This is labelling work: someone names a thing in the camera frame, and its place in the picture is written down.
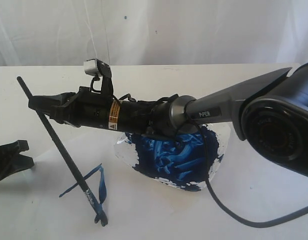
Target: black cable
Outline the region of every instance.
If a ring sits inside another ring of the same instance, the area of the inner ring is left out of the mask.
[[[202,137],[203,140],[203,144],[204,144],[204,152],[205,152],[205,157],[206,157],[206,161],[208,162],[208,146],[207,146],[207,142],[206,139],[204,137],[203,131],[201,129],[201,127],[194,122],[193,120],[190,119],[190,117],[187,115],[187,123],[194,125],[200,136]],[[297,219],[305,214],[308,214],[308,206],[294,211],[290,214],[287,214],[285,216],[281,216],[278,218],[275,218],[273,220],[269,220],[269,221],[263,221],[263,222],[257,222],[257,221],[249,221],[247,219],[244,219],[240,216],[238,216],[236,213],[232,212],[230,209],[228,209],[221,201],[220,199],[217,197],[217,195],[215,194],[210,181],[209,181],[209,172],[206,172],[206,179],[205,179],[205,183],[207,186],[207,189],[210,193],[210,195],[212,196],[212,198],[214,199],[214,201],[216,202],[216,204],[224,211],[226,212],[228,215],[230,215],[233,219],[235,219],[236,221],[240,222],[241,224],[244,224],[246,226],[252,227],[252,228],[258,228],[258,229],[263,229],[263,228],[269,228],[269,227],[274,227],[280,224],[284,224],[287,223],[289,221],[292,221],[294,219]]]

